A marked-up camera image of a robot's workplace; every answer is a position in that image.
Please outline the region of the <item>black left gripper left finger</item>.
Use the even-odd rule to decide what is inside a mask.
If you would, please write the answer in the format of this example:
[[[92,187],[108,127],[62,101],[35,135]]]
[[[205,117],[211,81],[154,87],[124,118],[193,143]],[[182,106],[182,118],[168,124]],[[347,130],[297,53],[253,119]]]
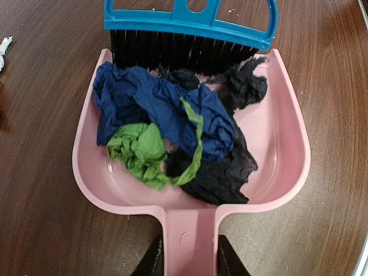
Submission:
[[[164,276],[163,236],[157,235],[131,276]]]

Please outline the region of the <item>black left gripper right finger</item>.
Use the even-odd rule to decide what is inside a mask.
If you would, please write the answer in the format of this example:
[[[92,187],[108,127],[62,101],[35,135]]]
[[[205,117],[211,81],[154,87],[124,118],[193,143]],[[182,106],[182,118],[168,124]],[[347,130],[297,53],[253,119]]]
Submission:
[[[244,264],[238,257],[225,235],[218,236],[217,250],[217,275],[218,276],[250,276]]]

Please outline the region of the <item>green paper scrap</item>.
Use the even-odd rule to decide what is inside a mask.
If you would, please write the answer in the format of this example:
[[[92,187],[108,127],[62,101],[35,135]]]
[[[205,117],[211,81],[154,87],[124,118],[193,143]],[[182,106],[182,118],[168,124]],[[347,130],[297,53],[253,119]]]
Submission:
[[[197,124],[195,134],[198,141],[192,162],[180,176],[169,177],[161,170],[161,164],[167,160],[166,145],[154,123],[123,125],[107,143],[107,153],[112,160],[123,163],[134,177],[156,190],[162,190],[167,185],[187,184],[195,178],[201,165],[204,118],[184,98],[180,98],[180,101],[189,121]]]

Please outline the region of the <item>pink plastic dustpan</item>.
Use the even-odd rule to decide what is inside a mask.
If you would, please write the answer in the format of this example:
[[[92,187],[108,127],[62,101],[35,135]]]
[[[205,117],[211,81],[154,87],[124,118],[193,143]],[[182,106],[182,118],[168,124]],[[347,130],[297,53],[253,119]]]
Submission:
[[[296,94],[277,49],[255,73],[267,78],[265,98],[235,113],[248,149],[258,164],[241,191],[249,203],[205,204],[178,187],[163,190],[139,182],[97,146],[99,111],[88,89],[76,131],[72,169],[77,185],[95,206],[121,215],[148,214],[163,228],[165,275],[216,275],[221,221],[234,213],[279,208],[303,187],[311,149]]]

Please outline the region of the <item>black paper scrap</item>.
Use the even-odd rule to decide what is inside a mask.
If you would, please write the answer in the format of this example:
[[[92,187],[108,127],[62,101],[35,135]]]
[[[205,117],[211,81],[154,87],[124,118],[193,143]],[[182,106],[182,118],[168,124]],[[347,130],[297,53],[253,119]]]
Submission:
[[[236,109],[260,103],[267,93],[267,78],[254,75],[256,67],[264,63],[264,57],[252,58],[242,66],[235,64],[226,72],[217,76],[218,83],[225,86],[220,93],[220,100],[227,112],[233,116]]]

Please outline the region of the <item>small black scrap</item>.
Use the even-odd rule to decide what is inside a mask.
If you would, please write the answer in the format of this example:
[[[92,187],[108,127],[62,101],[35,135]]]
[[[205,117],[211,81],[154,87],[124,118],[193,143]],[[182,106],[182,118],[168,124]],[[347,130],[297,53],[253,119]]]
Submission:
[[[197,78],[195,72],[187,68],[169,71],[160,64],[158,67],[158,75],[160,78],[167,79],[169,82],[179,85],[185,90],[194,90],[200,85],[200,80]]]

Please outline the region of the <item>blue hand brush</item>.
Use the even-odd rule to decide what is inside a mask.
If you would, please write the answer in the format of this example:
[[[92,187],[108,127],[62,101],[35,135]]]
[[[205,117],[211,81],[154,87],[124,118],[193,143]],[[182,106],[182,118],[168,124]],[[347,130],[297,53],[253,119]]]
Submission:
[[[278,25],[276,1],[267,3],[265,32],[217,19],[220,4],[208,1],[194,12],[187,1],[175,1],[172,11],[154,11],[118,10],[113,1],[105,1],[104,27],[110,32],[113,63],[214,75],[270,49]]]

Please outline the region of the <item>white paper scrap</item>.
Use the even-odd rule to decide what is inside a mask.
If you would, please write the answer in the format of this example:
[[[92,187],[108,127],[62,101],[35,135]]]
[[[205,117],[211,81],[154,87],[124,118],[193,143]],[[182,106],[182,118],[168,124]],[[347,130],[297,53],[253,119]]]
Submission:
[[[12,41],[12,36],[4,37],[0,44],[0,71],[2,71],[5,66],[5,54]]]

